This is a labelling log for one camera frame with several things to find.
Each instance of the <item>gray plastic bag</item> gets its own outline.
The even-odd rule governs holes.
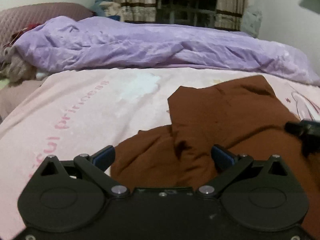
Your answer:
[[[240,31],[257,38],[262,21],[262,11],[256,5],[249,6],[241,20]]]

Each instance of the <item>lavender comforter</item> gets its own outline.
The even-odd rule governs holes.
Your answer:
[[[15,43],[30,64],[49,72],[83,68],[194,67],[269,73],[320,85],[298,49],[243,33],[180,25],[117,22],[61,16],[23,34]]]

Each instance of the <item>metal screw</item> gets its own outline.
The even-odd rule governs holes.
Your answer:
[[[204,185],[204,186],[201,186],[199,188],[199,191],[202,193],[202,194],[211,194],[214,192],[214,187],[212,186],[209,186],[209,185]]]
[[[166,192],[167,194],[177,194],[178,192],[174,189],[166,189],[164,192]]]
[[[33,235],[27,235],[26,240],[36,240],[36,238]]]
[[[160,193],[159,193],[159,196],[160,196],[160,197],[166,197],[167,195],[168,195],[168,194],[165,193],[165,192],[160,192]]]
[[[114,193],[114,194],[123,194],[127,191],[127,188],[125,186],[122,186],[122,185],[117,185],[117,186],[113,186],[111,188],[111,191]]]

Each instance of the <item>bed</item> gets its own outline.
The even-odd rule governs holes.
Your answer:
[[[80,4],[63,2],[26,5],[3,10],[0,12],[0,47],[3,48],[6,44],[10,44],[15,38],[14,33],[24,30],[28,25],[42,24],[58,16],[67,16],[79,21],[92,17],[93,12]],[[0,50],[1,63],[1,57],[4,53],[4,50]],[[20,66],[12,63],[12,67],[18,68]],[[19,79],[18,82],[12,84],[8,77],[1,74],[2,70],[1,68],[0,118],[4,120],[19,103],[41,86],[43,82]]]
[[[59,57],[58,54],[61,55],[61,50],[57,49],[56,45],[59,41],[42,39],[44,33],[40,30],[50,34],[53,33],[50,31],[50,25],[60,24],[60,29],[68,26],[68,33],[64,37],[67,41],[86,35],[81,32],[82,27],[70,18],[57,17],[49,20],[45,26],[35,28],[33,33],[31,31],[25,33],[26,39],[18,40],[20,41],[17,44],[18,50],[25,52],[23,54],[25,60],[55,74],[49,76],[39,88],[28,95],[0,125],[0,152],[3,153],[0,169],[2,189],[0,236],[4,240],[11,239],[23,230],[24,224],[18,213],[17,198],[47,155],[55,154],[60,160],[70,160],[82,153],[91,155],[106,145],[119,144],[137,134],[139,130],[170,124],[167,98],[179,86],[204,88],[233,79],[263,75],[272,86],[277,98],[297,118],[320,121],[320,88],[316,86],[320,84],[320,79],[308,66],[302,64],[306,63],[305,58],[294,48],[265,42],[265,47],[261,47],[260,51],[261,60],[248,54],[239,56],[236,50],[228,50],[234,57],[241,57],[244,62],[249,62],[252,58],[255,58],[256,63],[265,60],[264,64],[260,64],[260,68],[251,65],[251,69],[240,68],[240,71],[237,70],[239,66],[235,64],[236,61],[231,57],[230,61],[225,63],[227,66],[233,66],[228,69],[224,65],[220,67],[210,65],[211,51],[206,55],[201,54],[203,51],[207,52],[208,47],[198,46],[198,41],[201,40],[199,37],[202,37],[202,31],[208,30],[189,29],[177,25],[167,26],[172,28],[173,32],[179,28],[184,28],[189,34],[198,31],[193,44],[183,43],[184,49],[188,48],[190,52],[187,53],[175,42],[176,36],[181,36],[178,32],[172,39],[164,37],[162,41],[157,36],[157,44],[151,41],[142,43],[138,36],[143,29],[93,17],[97,19],[90,21],[93,18],[87,18],[80,23],[85,22],[91,26],[94,23],[99,35],[85,38],[98,45],[101,45],[106,37],[111,37],[113,40],[107,45],[103,43],[104,47],[94,49],[89,45],[83,46],[83,40],[77,40],[76,47],[74,43],[70,45],[72,49],[61,47],[68,56],[60,56],[63,60],[58,62],[56,57]],[[108,30],[112,30],[118,37],[124,36],[115,40],[115,36],[103,31],[106,25]],[[157,25],[145,25],[145,27],[150,32],[150,40],[155,38],[152,35],[156,32],[162,33]],[[85,32],[91,34],[90,30],[86,29]],[[136,36],[128,39],[125,36],[128,35],[126,32],[134,33]],[[34,39],[27,39],[26,34],[34,35]],[[225,37],[226,34],[219,32],[215,35]],[[243,33],[233,33],[229,38],[239,39],[242,43],[253,39]],[[35,44],[36,41],[44,42],[44,46]],[[110,48],[108,47],[110,43],[120,45],[110,50],[111,52],[108,51],[107,56],[101,56],[101,50]],[[126,52],[128,51],[126,46],[130,47],[130,54]],[[136,49],[139,46],[144,46],[143,53],[141,49]],[[35,47],[39,48],[40,52],[30,53],[31,48]],[[48,56],[46,53],[49,47],[50,51],[53,50],[56,54]],[[84,47],[85,50],[81,51],[79,47]],[[264,58],[266,55],[271,57],[270,55],[274,53],[272,50],[279,52],[279,48],[290,55],[284,53],[284,58],[288,57],[283,61],[280,58],[277,58],[277,61]],[[44,58],[43,55],[46,55],[47,60],[40,60],[41,57]],[[221,59],[222,52],[215,55],[217,64],[228,61],[228,58]],[[202,60],[202,64],[199,61],[191,62],[194,58],[198,60],[204,58],[207,61]],[[267,64],[268,62],[276,63],[271,68],[272,64]],[[293,62],[297,68],[286,68],[286,62]]]

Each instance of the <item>clothing pile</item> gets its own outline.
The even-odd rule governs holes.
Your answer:
[[[42,80],[48,74],[46,72],[38,72],[37,68],[26,62],[18,53],[13,44],[27,31],[30,31],[37,24],[29,24],[26,28],[19,30],[11,36],[9,43],[0,48],[0,76],[8,78],[11,83],[20,80]]]
[[[120,22],[124,21],[121,5],[112,0],[95,0],[94,5],[90,9],[97,16],[109,17]]]

